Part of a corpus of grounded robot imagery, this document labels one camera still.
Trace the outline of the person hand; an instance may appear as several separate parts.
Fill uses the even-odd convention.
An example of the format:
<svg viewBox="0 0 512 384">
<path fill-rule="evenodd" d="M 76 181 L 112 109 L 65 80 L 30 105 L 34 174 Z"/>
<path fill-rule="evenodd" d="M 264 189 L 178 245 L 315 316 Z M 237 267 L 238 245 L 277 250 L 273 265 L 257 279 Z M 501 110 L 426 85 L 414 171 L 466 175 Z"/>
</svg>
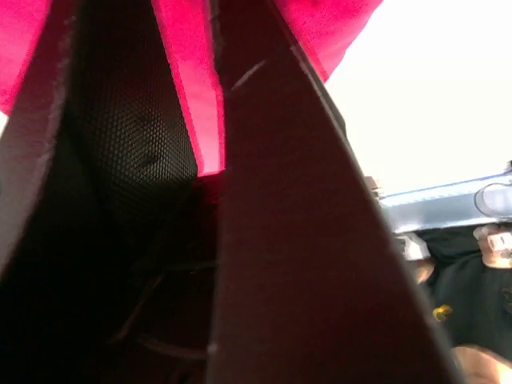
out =
<svg viewBox="0 0 512 384">
<path fill-rule="evenodd" d="M 486 225 L 473 232 L 482 252 L 482 262 L 489 268 L 511 268 L 511 230 L 504 226 Z"/>
</svg>

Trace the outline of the person second hand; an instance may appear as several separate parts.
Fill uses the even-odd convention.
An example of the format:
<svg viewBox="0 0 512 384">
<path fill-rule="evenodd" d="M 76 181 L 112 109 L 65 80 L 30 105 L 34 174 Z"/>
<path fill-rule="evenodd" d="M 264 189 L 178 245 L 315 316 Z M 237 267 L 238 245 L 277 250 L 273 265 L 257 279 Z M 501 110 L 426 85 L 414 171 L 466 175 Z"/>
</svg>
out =
<svg viewBox="0 0 512 384">
<path fill-rule="evenodd" d="M 394 239 L 402 256 L 413 269 L 416 282 L 425 282 L 434 272 L 434 261 L 427 244 L 414 233 L 399 234 Z"/>
</svg>

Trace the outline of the pink t shirt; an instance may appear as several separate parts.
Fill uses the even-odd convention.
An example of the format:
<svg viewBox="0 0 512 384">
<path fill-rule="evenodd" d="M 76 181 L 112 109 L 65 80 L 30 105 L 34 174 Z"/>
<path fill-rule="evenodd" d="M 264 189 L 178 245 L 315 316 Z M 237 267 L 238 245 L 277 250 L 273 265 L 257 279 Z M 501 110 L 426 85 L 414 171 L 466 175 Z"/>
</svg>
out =
<svg viewBox="0 0 512 384">
<path fill-rule="evenodd" d="M 363 31 L 378 1 L 277 1 L 321 81 L 325 82 Z M 36 42 L 49 12 L 48 1 L 1 3 L 1 124 L 8 121 Z M 166 55 L 177 76 L 200 174 L 225 166 L 222 96 L 214 70 L 213 7 L 206 1 L 153 3 Z"/>
</svg>

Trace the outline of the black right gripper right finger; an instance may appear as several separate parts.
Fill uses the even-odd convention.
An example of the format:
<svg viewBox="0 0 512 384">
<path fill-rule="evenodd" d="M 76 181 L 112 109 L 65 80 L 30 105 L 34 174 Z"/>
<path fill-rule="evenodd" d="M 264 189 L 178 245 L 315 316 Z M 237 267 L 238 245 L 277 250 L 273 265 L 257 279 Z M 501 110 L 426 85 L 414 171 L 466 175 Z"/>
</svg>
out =
<svg viewBox="0 0 512 384">
<path fill-rule="evenodd" d="M 208 383 L 460 383 L 272 1 L 210 4 L 226 133 Z"/>
</svg>

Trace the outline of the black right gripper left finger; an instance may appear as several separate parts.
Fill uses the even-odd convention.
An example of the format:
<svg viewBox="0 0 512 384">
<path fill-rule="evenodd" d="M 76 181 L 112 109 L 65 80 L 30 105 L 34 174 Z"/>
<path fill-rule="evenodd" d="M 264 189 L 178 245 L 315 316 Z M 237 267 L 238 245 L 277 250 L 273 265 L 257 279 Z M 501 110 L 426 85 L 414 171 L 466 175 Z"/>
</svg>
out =
<svg viewBox="0 0 512 384">
<path fill-rule="evenodd" d="M 1 380 L 124 339 L 198 168 L 148 1 L 55 1 L 1 139 Z"/>
</svg>

